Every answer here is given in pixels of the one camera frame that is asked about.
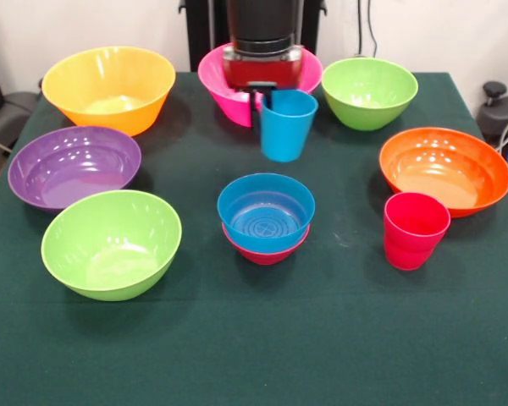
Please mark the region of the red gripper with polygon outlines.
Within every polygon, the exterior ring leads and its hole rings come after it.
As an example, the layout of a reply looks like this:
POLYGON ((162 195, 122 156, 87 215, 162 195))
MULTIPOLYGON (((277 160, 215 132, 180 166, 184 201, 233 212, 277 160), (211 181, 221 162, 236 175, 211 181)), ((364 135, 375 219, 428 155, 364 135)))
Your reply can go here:
POLYGON ((230 88, 248 90, 251 127, 259 128, 258 92, 267 108, 273 107, 273 91, 297 88, 301 81, 302 47, 294 45, 280 54, 247 56, 232 45, 222 51, 224 78, 230 88))

